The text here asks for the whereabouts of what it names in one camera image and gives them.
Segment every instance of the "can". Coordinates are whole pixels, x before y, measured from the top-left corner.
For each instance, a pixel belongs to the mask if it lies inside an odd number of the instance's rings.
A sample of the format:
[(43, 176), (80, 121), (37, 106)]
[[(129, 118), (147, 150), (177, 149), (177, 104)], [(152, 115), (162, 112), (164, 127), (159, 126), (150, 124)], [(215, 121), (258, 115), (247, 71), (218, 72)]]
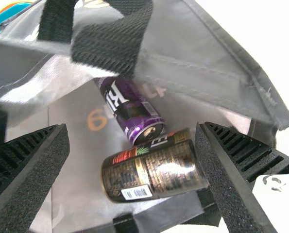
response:
[(104, 163), (114, 165), (129, 158), (153, 152), (155, 150), (160, 150), (162, 148), (167, 148), (188, 139), (190, 139), (190, 131), (188, 128), (176, 132), (171, 132), (169, 134), (155, 138), (154, 140), (142, 143), (138, 146), (134, 146), (128, 150), (124, 150), (110, 157), (107, 157)]
[(166, 198), (207, 186), (190, 139), (102, 165), (102, 188), (114, 202)]
[(165, 122), (140, 94), (136, 85), (123, 77), (94, 79), (110, 111), (133, 145), (158, 137)]

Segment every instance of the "bag handle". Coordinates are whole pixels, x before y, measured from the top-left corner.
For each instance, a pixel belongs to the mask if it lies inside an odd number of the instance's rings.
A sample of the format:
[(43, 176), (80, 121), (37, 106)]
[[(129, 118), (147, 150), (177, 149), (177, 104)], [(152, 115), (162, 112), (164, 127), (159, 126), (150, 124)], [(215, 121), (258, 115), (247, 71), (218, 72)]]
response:
[[(47, 0), (39, 27), (39, 40), (70, 43), (77, 0)], [(152, 0), (106, 0), (124, 18), (85, 26), (74, 38), (72, 59), (124, 75), (135, 69)]]

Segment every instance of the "purple soda can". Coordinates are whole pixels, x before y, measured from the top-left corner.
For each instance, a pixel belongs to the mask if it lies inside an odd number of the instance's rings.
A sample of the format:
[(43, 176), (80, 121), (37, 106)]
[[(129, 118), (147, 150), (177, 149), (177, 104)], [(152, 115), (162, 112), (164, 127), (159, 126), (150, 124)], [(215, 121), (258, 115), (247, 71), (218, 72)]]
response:
[(165, 127), (163, 118), (123, 77), (94, 79), (112, 114), (133, 145), (157, 138)]

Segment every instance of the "logo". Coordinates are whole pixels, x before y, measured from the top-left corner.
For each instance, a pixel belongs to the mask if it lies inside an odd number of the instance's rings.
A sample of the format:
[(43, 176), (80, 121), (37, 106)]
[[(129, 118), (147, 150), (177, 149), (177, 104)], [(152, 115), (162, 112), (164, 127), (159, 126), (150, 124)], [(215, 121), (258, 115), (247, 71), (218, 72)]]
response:
[(121, 94), (119, 89), (116, 87), (115, 81), (112, 83), (111, 89), (106, 94), (106, 102), (108, 103), (113, 114), (117, 110), (117, 108), (120, 104), (129, 101), (129, 100), (124, 98), (124, 96)]
[(162, 144), (167, 143), (167, 142), (168, 142), (168, 135), (158, 137), (158, 138), (152, 140), (151, 148), (157, 147), (157, 146), (162, 145)]

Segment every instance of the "gray bag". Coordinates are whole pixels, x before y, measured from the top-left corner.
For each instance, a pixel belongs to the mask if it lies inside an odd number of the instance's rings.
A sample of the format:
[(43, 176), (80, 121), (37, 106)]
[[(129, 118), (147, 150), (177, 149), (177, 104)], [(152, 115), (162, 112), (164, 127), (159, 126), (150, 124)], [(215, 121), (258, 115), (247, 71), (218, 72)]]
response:
[(2, 23), (8, 139), (57, 123), (67, 123), (70, 137), (70, 156), (34, 232), (113, 232), (113, 218), (125, 213), (140, 232), (157, 232), (203, 212), (196, 192), (132, 204), (106, 198), (101, 163), (131, 145), (95, 77), (133, 77), (170, 131), (211, 121), (247, 133), (251, 118), (289, 127), (289, 111), (264, 70), (194, 0), (107, 2), (39, 0)]

